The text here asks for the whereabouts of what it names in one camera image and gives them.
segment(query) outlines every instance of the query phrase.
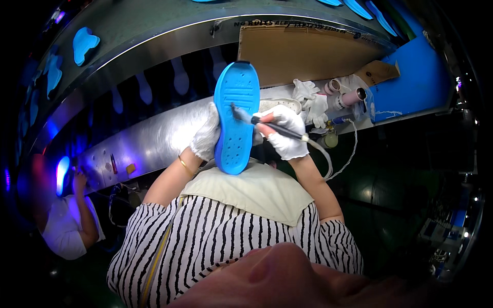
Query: brush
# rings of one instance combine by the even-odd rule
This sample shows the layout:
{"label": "brush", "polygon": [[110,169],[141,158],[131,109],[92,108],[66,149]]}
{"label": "brush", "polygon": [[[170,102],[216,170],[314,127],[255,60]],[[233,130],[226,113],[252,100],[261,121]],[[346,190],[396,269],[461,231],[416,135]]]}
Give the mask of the brush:
{"label": "brush", "polygon": [[308,134],[304,133],[303,135],[298,134],[293,132],[292,130],[287,129],[284,126],[277,125],[274,123],[266,123],[266,122],[261,122],[259,117],[249,115],[248,112],[246,112],[244,109],[236,107],[234,103],[231,103],[231,111],[233,112],[233,117],[237,120],[243,121],[247,124],[257,124],[257,123],[262,123],[264,125],[267,125],[268,127],[272,128],[276,132],[278,132],[280,135],[295,139],[295,140],[300,140],[303,142],[308,142]]}

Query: cardboard box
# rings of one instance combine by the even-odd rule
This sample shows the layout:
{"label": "cardboard box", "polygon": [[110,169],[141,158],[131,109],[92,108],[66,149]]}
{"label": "cardboard box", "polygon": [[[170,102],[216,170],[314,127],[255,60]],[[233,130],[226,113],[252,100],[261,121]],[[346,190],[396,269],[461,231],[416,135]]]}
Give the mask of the cardboard box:
{"label": "cardboard box", "polygon": [[238,60],[253,64],[261,87],[347,76],[384,55],[378,43],[333,27],[264,23],[240,29]]}
{"label": "cardboard box", "polygon": [[363,66],[354,74],[361,78],[368,87],[371,87],[383,81],[399,77],[400,71],[397,61],[395,61],[395,65],[392,65],[375,60]]}

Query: conveyor belt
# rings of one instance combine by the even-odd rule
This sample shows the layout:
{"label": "conveyor belt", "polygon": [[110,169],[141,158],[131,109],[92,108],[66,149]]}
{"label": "conveyor belt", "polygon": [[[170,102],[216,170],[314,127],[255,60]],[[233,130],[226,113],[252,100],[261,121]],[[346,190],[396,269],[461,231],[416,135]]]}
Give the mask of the conveyor belt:
{"label": "conveyor belt", "polygon": [[[94,1],[54,41],[64,57],[63,76],[52,101],[41,93],[38,118],[26,137],[23,156],[42,152],[70,119],[111,87],[174,57],[237,42],[241,22],[256,18],[320,23],[361,33],[389,53],[396,48],[376,20],[315,0]],[[91,28],[101,43],[89,64],[77,67],[71,46],[81,27]]]}

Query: white work glove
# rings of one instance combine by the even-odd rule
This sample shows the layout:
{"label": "white work glove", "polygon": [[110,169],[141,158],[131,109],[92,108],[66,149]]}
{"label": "white work glove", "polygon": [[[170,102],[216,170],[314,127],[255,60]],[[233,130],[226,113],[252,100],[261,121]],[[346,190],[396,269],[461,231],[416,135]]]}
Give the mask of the white work glove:
{"label": "white work glove", "polygon": [[193,137],[190,149],[195,155],[208,162],[214,158],[214,148],[220,134],[219,114],[214,102],[210,102],[207,121]]}
{"label": "white work glove", "polygon": [[[303,123],[301,117],[284,105],[276,105],[275,107],[262,113],[255,113],[254,116],[267,116],[267,119],[265,120],[270,120],[270,122],[282,125],[287,129],[299,133],[300,135],[305,133],[305,124]],[[255,126],[264,136],[267,137],[267,140],[276,149],[276,152],[281,156],[282,160],[288,161],[290,159],[303,157],[308,154],[306,142],[284,137],[266,125],[257,124]]]}
{"label": "white work glove", "polygon": [[315,94],[314,100],[308,100],[303,106],[303,110],[310,109],[308,111],[308,116],[305,121],[306,124],[309,124],[313,121],[316,128],[325,128],[325,123],[328,121],[328,117],[325,114],[327,109],[329,108],[327,104],[327,96],[321,94]]}
{"label": "white work glove", "polygon": [[305,99],[314,100],[315,93],[320,91],[320,89],[317,88],[312,81],[300,81],[298,79],[294,79],[293,83],[293,99],[299,101],[301,104]]}

